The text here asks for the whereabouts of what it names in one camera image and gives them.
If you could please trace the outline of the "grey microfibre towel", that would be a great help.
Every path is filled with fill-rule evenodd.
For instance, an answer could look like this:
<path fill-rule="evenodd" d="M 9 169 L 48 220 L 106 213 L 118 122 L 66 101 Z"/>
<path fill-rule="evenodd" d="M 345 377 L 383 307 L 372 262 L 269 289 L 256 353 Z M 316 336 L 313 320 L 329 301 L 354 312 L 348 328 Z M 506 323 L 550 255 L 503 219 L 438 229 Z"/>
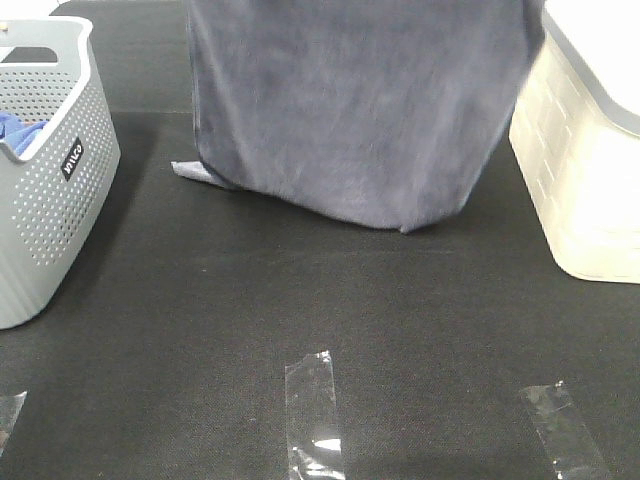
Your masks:
<path fill-rule="evenodd" d="M 458 214 L 545 39 L 540 1 L 189 1 L 174 172 L 409 233 Z"/>

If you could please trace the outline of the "clear tape strip left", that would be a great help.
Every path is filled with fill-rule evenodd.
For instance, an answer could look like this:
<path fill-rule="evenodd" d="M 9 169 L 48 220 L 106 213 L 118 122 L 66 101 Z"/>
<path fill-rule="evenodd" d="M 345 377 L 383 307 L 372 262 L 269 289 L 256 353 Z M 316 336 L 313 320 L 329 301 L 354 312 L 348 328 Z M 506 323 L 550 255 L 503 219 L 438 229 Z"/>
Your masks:
<path fill-rule="evenodd" d="M 28 392 L 0 397 L 0 456 L 11 436 Z"/>

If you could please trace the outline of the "clear tape strip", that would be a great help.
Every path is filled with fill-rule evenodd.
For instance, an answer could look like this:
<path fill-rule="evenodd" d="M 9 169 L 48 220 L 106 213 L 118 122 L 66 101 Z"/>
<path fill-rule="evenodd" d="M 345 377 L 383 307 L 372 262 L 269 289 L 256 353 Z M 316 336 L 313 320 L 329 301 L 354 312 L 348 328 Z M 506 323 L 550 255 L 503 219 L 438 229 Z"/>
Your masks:
<path fill-rule="evenodd" d="M 332 358 L 307 354 L 285 367 L 286 439 L 291 479 L 344 479 Z"/>
<path fill-rule="evenodd" d="M 563 380 L 519 391 L 556 479 L 612 479 Z"/>
<path fill-rule="evenodd" d="M 0 456 L 11 436 L 28 392 L 0 397 Z"/>

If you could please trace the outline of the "grey perforated laundry basket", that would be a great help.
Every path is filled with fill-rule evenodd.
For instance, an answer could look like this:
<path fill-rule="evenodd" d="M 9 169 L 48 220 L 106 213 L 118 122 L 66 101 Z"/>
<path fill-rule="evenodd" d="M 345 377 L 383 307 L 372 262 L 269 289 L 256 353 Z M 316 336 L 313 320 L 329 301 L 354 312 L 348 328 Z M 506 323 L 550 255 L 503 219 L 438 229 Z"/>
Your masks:
<path fill-rule="evenodd" d="M 112 185 L 120 148 L 92 50 L 90 20 L 4 19 L 4 49 L 53 62 L 1 66 L 1 109 L 43 128 L 21 154 L 1 145 L 1 326 L 37 316 L 74 263 Z"/>

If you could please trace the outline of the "white plastic storage bin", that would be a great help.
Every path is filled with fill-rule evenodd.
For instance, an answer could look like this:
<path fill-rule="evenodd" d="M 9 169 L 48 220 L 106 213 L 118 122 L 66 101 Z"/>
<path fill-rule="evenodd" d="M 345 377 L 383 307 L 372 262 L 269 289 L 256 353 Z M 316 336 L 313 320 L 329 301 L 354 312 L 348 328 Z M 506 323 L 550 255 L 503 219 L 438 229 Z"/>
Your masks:
<path fill-rule="evenodd" d="M 639 281 L 639 4 L 548 1 L 509 140 L 551 255 Z"/>

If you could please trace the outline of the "clear tape strip right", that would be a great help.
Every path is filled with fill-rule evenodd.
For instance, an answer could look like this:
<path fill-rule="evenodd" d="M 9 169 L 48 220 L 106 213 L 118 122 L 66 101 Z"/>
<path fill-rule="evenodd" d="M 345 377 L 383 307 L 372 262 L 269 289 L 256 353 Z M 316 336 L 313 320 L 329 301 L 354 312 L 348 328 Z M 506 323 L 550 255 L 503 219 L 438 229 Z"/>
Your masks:
<path fill-rule="evenodd" d="M 563 380 L 519 391 L 556 479 L 612 479 Z"/>

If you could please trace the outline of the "clear tape strip middle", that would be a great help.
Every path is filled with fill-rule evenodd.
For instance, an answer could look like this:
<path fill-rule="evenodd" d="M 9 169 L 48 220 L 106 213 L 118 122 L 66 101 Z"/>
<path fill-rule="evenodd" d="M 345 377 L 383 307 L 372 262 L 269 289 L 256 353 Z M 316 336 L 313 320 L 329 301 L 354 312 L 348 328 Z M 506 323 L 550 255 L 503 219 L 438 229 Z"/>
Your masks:
<path fill-rule="evenodd" d="M 286 439 L 291 479 L 344 479 L 332 358 L 307 354 L 285 367 Z"/>

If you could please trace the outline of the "blue cloth in basket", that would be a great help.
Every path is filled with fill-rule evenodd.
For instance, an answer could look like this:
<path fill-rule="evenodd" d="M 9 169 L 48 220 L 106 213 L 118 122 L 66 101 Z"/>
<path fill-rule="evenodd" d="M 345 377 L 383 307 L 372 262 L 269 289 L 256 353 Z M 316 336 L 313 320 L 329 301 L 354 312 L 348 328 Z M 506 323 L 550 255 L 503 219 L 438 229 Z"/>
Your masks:
<path fill-rule="evenodd" d="M 20 156 L 46 126 L 46 121 L 23 122 L 18 116 L 2 111 L 1 140 Z"/>

